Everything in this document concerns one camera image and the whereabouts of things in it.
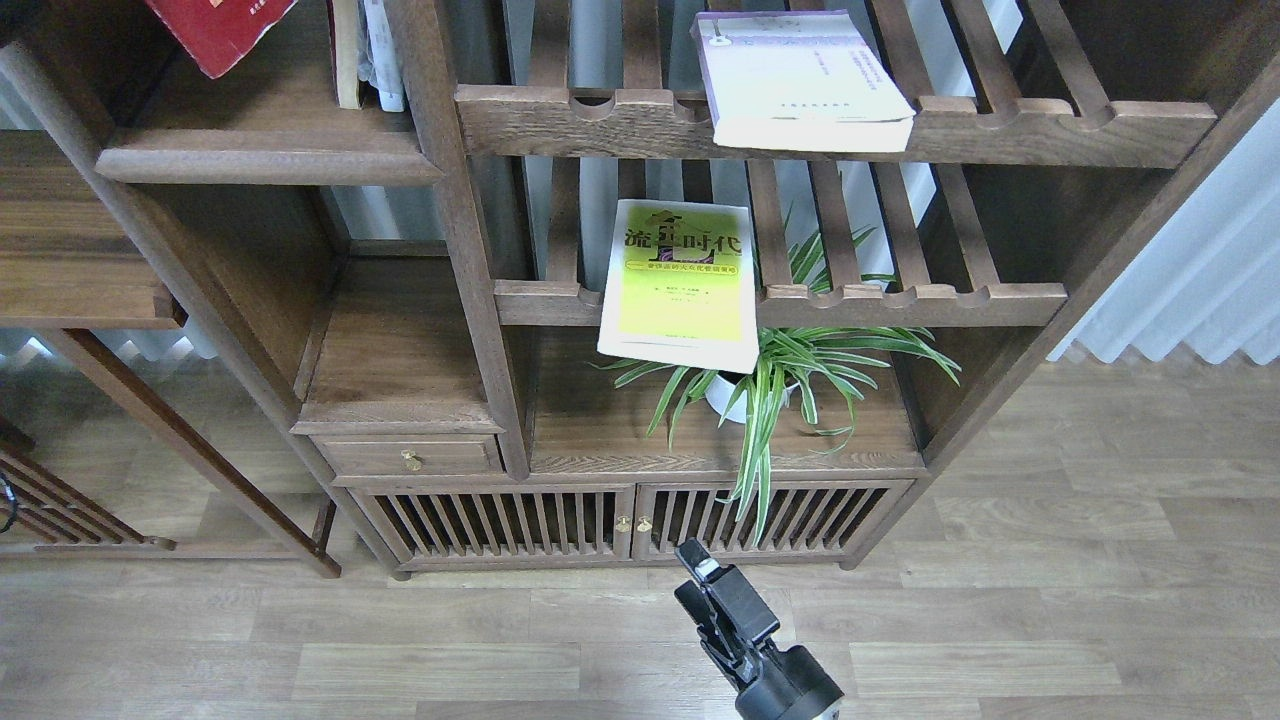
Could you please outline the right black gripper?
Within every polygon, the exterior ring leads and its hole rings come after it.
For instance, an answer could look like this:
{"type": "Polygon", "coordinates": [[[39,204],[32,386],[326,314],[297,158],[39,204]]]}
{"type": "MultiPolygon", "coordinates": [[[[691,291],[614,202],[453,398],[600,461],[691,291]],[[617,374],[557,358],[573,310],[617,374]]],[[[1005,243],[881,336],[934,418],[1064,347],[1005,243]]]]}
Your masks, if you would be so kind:
{"type": "Polygon", "coordinates": [[[780,620],[735,565],[718,564],[696,538],[676,548],[692,579],[675,597],[696,625],[703,650],[739,691],[742,719],[838,719],[844,692],[808,647],[780,651],[780,620]]]}

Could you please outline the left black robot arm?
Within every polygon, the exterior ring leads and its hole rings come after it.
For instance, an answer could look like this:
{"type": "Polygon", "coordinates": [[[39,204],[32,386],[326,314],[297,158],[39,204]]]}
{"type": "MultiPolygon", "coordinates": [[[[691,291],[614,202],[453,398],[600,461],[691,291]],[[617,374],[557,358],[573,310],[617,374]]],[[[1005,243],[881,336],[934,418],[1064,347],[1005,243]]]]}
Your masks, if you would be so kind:
{"type": "Polygon", "coordinates": [[[0,475],[1,493],[4,509],[6,510],[6,516],[3,519],[0,532],[8,533],[15,524],[20,514],[20,505],[15,492],[15,488],[8,475],[3,471],[0,475]]]}

